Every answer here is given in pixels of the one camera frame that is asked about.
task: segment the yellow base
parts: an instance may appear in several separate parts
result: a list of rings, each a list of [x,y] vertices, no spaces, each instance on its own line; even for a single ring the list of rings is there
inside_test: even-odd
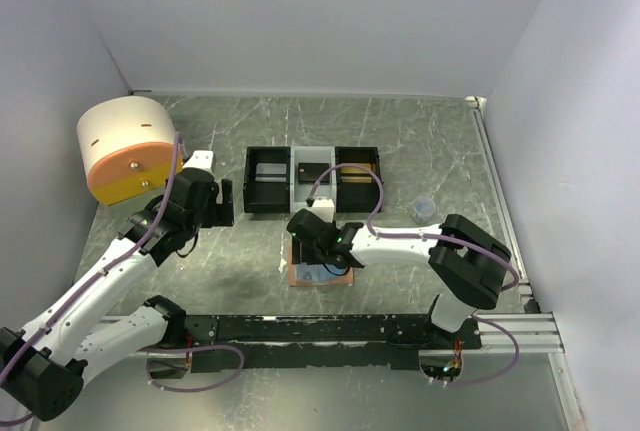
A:
[[[171,163],[165,163],[120,181],[114,181],[97,188],[89,187],[89,190],[100,203],[111,206],[164,186],[170,170]],[[181,170],[182,159],[178,161],[176,172],[179,173]]]

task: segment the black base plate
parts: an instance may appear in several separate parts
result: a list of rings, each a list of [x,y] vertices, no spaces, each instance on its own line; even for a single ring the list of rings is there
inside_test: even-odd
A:
[[[460,338],[479,349],[478,325],[464,322],[456,333],[428,324],[427,314],[325,316],[187,316],[187,331],[199,345],[231,344],[245,354],[245,368],[390,366],[419,369],[418,351],[451,350]],[[194,373],[235,369],[234,353],[196,353]]]

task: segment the cylindrical container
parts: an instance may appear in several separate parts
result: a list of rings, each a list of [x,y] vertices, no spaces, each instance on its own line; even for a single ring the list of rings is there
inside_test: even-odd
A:
[[[407,207],[407,211],[417,224],[424,225],[436,213],[436,203],[426,193],[419,194]]]
[[[164,185],[175,128],[158,102],[141,96],[112,99],[84,113],[77,129],[87,184],[101,203],[119,203]]]

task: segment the white panel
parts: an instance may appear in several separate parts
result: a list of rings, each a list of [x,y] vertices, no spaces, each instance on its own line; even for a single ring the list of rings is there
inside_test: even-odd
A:
[[[636,429],[640,0],[543,0],[487,127],[536,297],[589,429]],[[615,370],[617,362],[623,369]]]
[[[307,207],[312,184],[298,183],[298,165],[300,163],[327,163],[329,167],[336,164],[335,148],[333,146],[291,146],[291,166],[289,172],[290,192],[289,209],[291,212],[300,211]],[[330,184],[320,184],[315,196],[331,198],[337,201],[337,183],[335,171],[330,175]]]
[[[96,207],[76,122],[125,92],[80,0],[0,0],[1,326],[71,285]]]
[[[134,89],[486,95],[540,0],[86,0]]]

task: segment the storage compartment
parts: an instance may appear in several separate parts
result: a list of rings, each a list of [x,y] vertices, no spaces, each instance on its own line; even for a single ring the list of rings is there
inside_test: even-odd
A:
[[[317,171],[322,166],[329,168],[335,164],[334,149],[331,146],[292,146],[291,147],[292,166],[289,182],[291,184],[291,207],[292,213],[295,213],[301,209],[307,207],[306,200],[309,197],[311,188],[315,179],[311,182],[305,182],[306,179],[300,179],[300,165],[305,163],[310,165],[313,171]],[[316,197],[327,197],[336,200],[336,183],[335,179],[331,176],[328,177],[328,182],[321,183],[315,193]]]
[[[290,148],[284,146],[247,148],[242,188],[245,213],[289,212],[290,157]]]
[[[377,147],[336,147],[336,164],[354,163],[370,166],[382,180]],[[370,213],[380,199],[378,185],[370,174],[341,168],[337,172],[336,211],[339,213]]]

